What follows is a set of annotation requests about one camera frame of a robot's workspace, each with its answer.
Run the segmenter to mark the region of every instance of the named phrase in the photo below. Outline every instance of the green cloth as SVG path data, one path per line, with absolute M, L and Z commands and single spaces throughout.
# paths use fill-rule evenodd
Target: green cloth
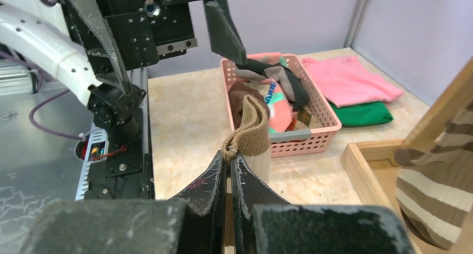
M 371 102 L 341 108 L 337 108 L 330 102 L 330 106 L 332 106 L 344 127 L 374 126 L 376 124 L 386 124 L 393 120 L 393 116 L 382 102 Z

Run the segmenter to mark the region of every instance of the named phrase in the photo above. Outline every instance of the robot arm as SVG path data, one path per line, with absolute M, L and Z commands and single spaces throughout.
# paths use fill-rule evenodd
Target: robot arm
M 37 17 L 7 4 L 0 6 L 0 44 L 38 64 L 69 88 L 84 106 L 89 103 L 89 86 L 102 85 L 82 52 Z
M 109 142 L 124 145 L 140 136 L 133 113 L 146 96 L 130 83 L 127 71 L 197 46 L 192 1 L 200 0 L 59 0 L 53 7 L 35 0 L 40 9 L 31 11 L 33 4 L 0 0 L 0 42 L 64 83 L 94 113 L 95 125 L 106 130 Z M 237 64 L 246 62 L 226 0 L 202 1 L 212 51 Z M 70 39 L 85 56 L 38 23 L 37 17 L 49 20 L 45 11 L 58 7 Z M 64 33 L 60 18 L 53 16 L 51 23 Z

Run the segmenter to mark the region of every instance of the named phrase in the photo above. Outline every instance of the wooden tray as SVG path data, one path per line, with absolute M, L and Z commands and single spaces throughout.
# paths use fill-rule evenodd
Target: wooden tray
M 347 145 L 341 162 L 350 177 L 360 201 L 366 205 L 383 205 L 401 217 L 395 198 L 395 184 L 399 166 L 390 159 L 403 140 L 358 142 Z M 450 251 L 441 250 L 421 240 L 407 229 L 412 245 L 418 254 L 469 254 L 473 253 L 473 214 L 464 223 L 460 239 Z

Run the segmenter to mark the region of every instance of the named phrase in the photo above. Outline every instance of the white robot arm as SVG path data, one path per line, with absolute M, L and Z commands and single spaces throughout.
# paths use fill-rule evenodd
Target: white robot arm
M 90 97 L 88 87 L 102 84 L 83 51 L 51 31 L 43 20 L 8 4 L 0 6 L 0 44 L 20 52 L 62 82 L 85 106 Z

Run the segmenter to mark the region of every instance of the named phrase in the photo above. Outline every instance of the brown sock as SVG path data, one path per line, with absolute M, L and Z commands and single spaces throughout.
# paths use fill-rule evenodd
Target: brown sock
M 428 153 L 396 151 L 396 197 L 424 240 L 449 250 L 473 205 L 473 103 L 459 112 Z
M 266 111 L 255 97 L 246 95 L 243 99 L 242 123 L 223 144 L 224 160 L 228 163 L 240 151 L 251 171 L 268 183 L 270 145 Z

